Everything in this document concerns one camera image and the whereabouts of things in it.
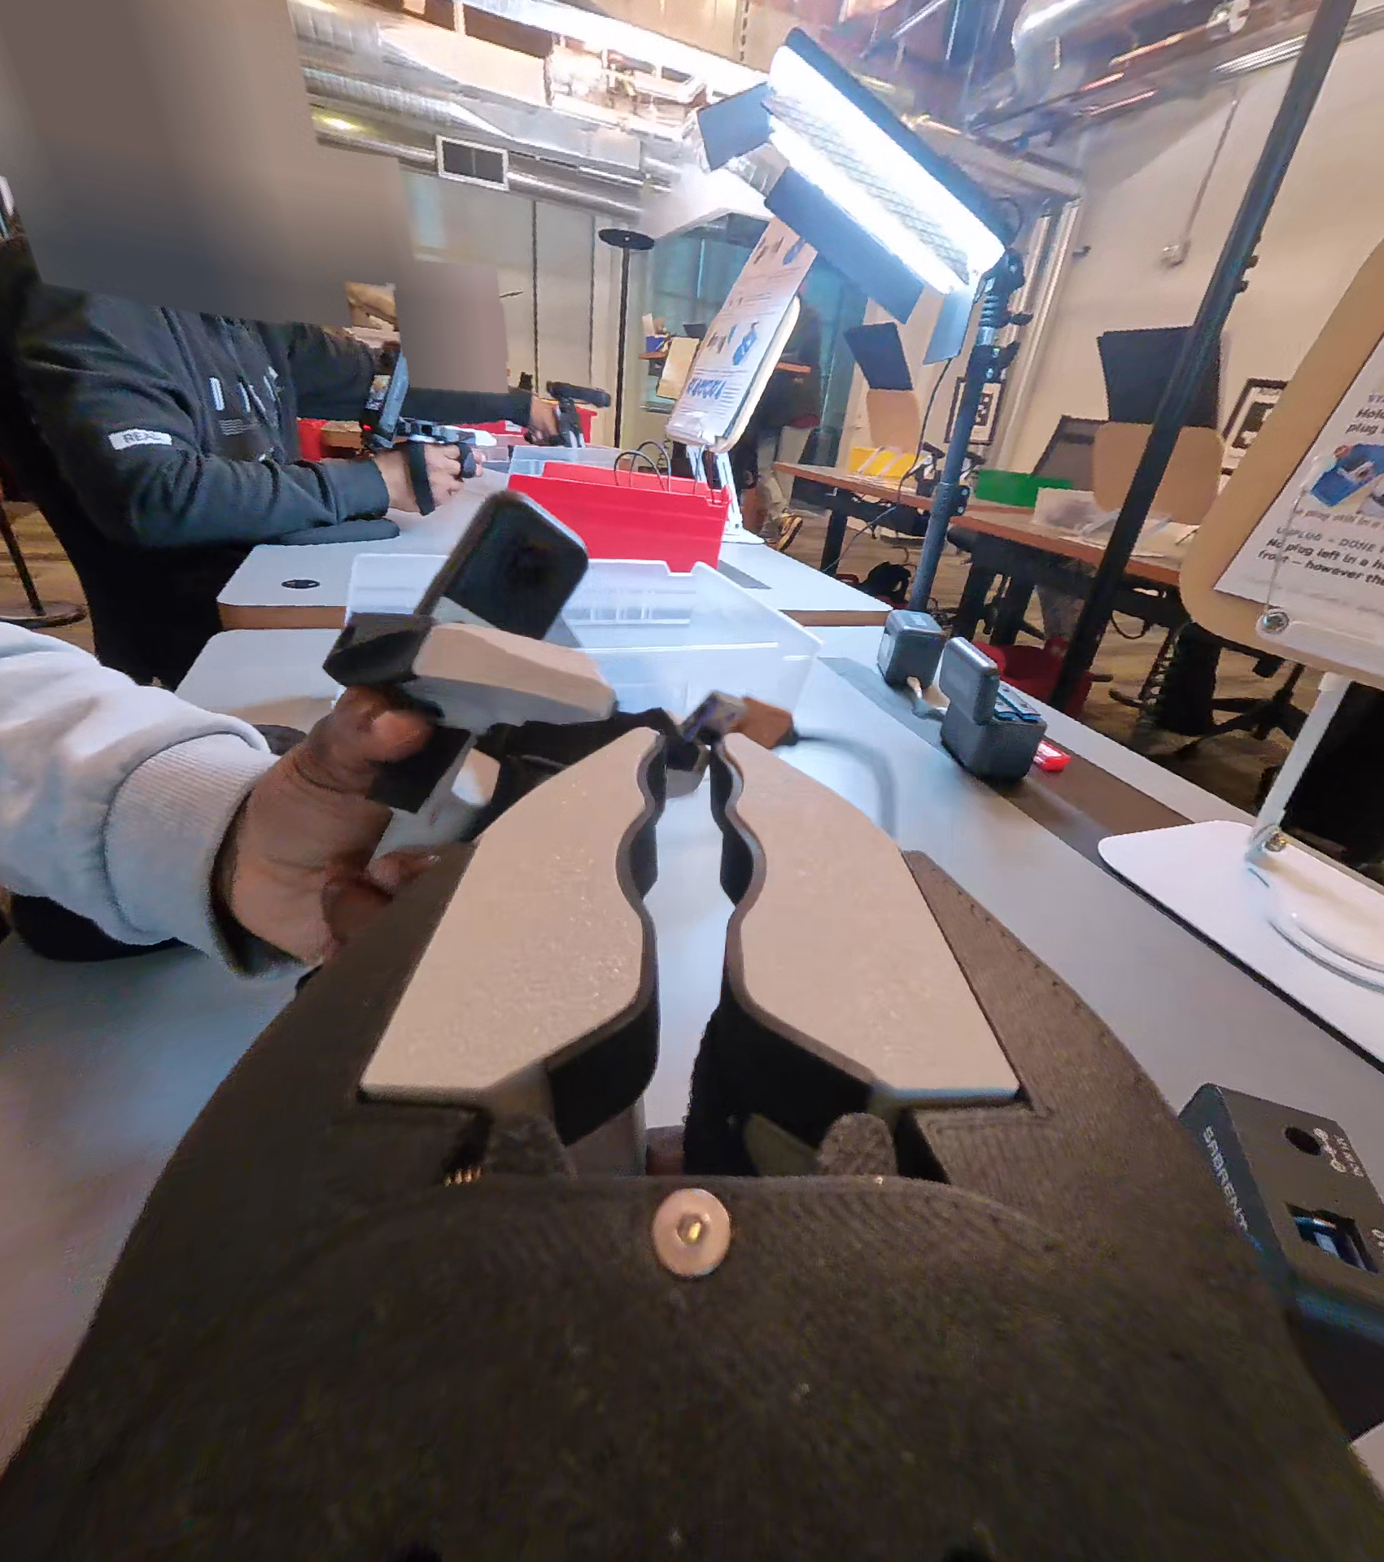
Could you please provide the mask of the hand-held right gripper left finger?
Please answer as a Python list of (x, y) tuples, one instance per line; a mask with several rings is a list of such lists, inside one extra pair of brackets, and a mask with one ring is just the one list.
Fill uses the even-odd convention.
[(478, 840), (364, 1066), (374, 1104), (548, 1120), (576, 1144), (630, 1115), (659, 1060), (644, 897), (660, 734), (633, 728)]

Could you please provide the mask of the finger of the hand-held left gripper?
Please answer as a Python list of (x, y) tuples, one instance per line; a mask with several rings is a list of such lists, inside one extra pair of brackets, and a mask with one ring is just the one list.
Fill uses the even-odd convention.
[(428, 630), (410, 664), (408, 702), (444, 728), (579, 726), (616, 712), (616, 694), (586, 651), (465, 624)]
[(656, 733), (662, 739), (662, 759), (669, 768), (693, 765), (693, 742), (669, 713), (612, 713), (581, 723), (530, 720), (501, 725), (483, 736), (483, 752), (501, 765), (529, 764), (566, 768), (603, 751), (626, 733)]

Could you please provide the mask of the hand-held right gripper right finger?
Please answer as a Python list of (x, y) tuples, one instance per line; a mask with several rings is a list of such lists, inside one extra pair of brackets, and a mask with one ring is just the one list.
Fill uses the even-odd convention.
[(1002, 1109), (1020, 1084), (897, 843), (752, 739), (708, 786), (730, 902), (708, 1029), (716, 1100), (740, 1136), (817, 1149), (836, 1120)]

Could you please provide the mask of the clear plastic bin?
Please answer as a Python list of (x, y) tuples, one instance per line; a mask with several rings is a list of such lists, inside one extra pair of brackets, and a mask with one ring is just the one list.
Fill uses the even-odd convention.
[[(408, 599), (369, 578), (387, 563), (356, 563), (349, 616), (406, 614), (436, 575)], [(659, 562), (589, 562), (548, 638), (592, 658), (616, 694), (615, 713), (672, 718), (688, 716), (711, 694), (791, 707), (818, 655), (810, 632), (703, 563), (677, 575)]]
[(512, 445), (506, 476), (511, 482), (550, 476), (603, 482), (620, 489), (662, 484), (662, 474), (641, 451), (620, 451), (599, 445)]

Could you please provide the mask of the matte black usb hub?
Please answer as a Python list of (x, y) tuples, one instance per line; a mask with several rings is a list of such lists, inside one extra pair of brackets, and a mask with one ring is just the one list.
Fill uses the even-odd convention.
[(1384, 1200), (1339, 1123), (1201, 1086), (1178, 1113), (1344, 1434), (1384, 1424)]

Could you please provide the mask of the person's left forearm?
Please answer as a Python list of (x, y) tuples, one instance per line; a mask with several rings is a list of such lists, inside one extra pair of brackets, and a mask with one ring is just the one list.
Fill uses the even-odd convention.
[(271, 965), (227, 936), (213, 892), (226, 834), (271, 765), (242, 721), (0, 624), (1, 889), (126, 946), (175, 941), (231, 970)]

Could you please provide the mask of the person's left hand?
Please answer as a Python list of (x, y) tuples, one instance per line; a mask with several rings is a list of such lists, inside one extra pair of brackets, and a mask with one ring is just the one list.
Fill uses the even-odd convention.
[(369, 796), (433, 733), (380, 692), (345, 690), (232, 819), (211, 879), (226, 920), (302, 967), (361, 934), (437, 863), (423, 848), (379, 856), (389, 808)]

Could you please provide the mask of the red plastic bin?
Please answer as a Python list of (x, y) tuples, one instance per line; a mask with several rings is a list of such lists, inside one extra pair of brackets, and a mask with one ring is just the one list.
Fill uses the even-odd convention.
[(714, 568), (729, 518), (724, 489), (691, 479), (545, 463), (507, 487), (574, 533), (592, 560)]

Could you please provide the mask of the black floor lamp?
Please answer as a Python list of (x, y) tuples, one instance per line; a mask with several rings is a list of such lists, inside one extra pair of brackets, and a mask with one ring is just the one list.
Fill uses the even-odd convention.
[(657, 241), (643, 232), (625, 227), (607, 227), (597, 235), (600, 245), (620, 258), (618, 323), (616, 323), (616, 371), (612, 401), (613, 433), (612, 445), (620, 446), (623, 437), (625, 406), (625, 362), (626, 362), (626, 315), (630, 303), (630, 271), (634, 258), (649, 254)]

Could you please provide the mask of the small grey box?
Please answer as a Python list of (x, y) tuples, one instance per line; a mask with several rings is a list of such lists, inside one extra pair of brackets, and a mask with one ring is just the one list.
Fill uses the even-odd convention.
[(945, 645), (947, 635), (934, 616), (892, 609), (877, 646), (877, 671), (892, 690), (906, 690), (911, 684), (932, 689)]
[(1048, 736), (1046, 725), (1004, 684), (991, 655), (963, 637), (954, 637), (941, 656), (936, 685), (945, 699), (941, 746), (965, 772), (1002, 785), (1017, 783), (1032, 772)]

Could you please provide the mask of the wooden table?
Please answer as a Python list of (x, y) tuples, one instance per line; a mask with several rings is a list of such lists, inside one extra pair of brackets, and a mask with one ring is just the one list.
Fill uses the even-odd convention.
[[(913, 484), (898, 479), (877, 479), (831, 467), (781, 461), (774, 464), (774, 472), (797, 482), (815, 484), (831, 495), (846, 495), (871, 505), (898, 505), (923, 515), (927, 515), (932, 508), (932, 498), (918, 495)], [(1054, 557), (1066, 557), (1092, 568), (1100, 567), (1108, 542), (1107, 537), (1087, 537), (1045, 526), (1033, 518), (1030, 510), (978, 500), (970, 500), (963, 515), (952, 520), (952, 526), (975, 536), (996, 537)], [(1125, 578), (1177, 588), (1180, 565), (1173, 557), (1133, 552), (1126, 562)]]

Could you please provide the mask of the black light stand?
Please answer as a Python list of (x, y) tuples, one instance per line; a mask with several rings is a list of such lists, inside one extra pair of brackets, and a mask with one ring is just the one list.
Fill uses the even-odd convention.
[(973, 347), (965, 363), (963, 389), (957, 394), (945, 459), (932, 495), (932, 508), (921, 541), (914, 576), (906, 594), (906, 607), (926, 614), (936, 572), (952, 524), (968, 507), (970, 489), (963, 482), (963, 467), (970, 453), (978, 407), (986, 388), (999, 381), (1014, 350), (999, 342), (1001, 332), (1014, 323), (1012, 297), (1024, 284), (1020, 256), (1007, 248), (988, 271), (981, 285), (975, 316)]

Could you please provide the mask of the studio light panel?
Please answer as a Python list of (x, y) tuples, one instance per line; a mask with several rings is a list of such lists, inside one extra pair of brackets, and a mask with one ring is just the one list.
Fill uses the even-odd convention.
[(892, 319), (941, 300), (927, 363), (963, 355), (993, 284), (1014, 292), (1019, 217), (936, 153), (802, 30), (763, 82), (698, 111), (711, 171), (740, 178), (771, 219)]

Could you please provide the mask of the black stand pole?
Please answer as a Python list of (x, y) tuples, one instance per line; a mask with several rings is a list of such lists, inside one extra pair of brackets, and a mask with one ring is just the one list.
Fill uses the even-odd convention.
[(1232, 306), (1247, 285), (1263, 228), (1326, 82), (1326, 70), (1343, 41), (1352, 10), (1352, 2), (1322, 2), (1292, 64), (1287, 88), (1209, 275), (1190, 336), (1155, 411), (1142, 454), (1110, 531), (1103, 560), (1094, 570), (1090, 593), (1059, 664), (1053, 685), (1053, 708), (1058, 712), (1068, 710), (1084, 674), (1092, 669), (1092, 659), (1113, 611), (1113, 598), (1125, 581), (1126, 562), (1167, 476), (1177, 440), (1186, 425), (1188, 411), (1204, 371), (1221, 344)]

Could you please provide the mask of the black stanchion post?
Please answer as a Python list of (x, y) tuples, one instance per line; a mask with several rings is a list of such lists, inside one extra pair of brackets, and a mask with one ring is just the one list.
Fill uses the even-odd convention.
[(24, 601), (24, 607), (21, 609), (0, 609), (0, 624), (30, 632), (48, 632), (71, 629), (86, 620), (87, 612), (84, 606), (68, 601), (47, 601), (38, 594), (35, 578), (30, 573), (22, 547), (12, 529), (12, 523), (4, 510), (1, 493), (0, 541), (6, 557), (12, 565)]

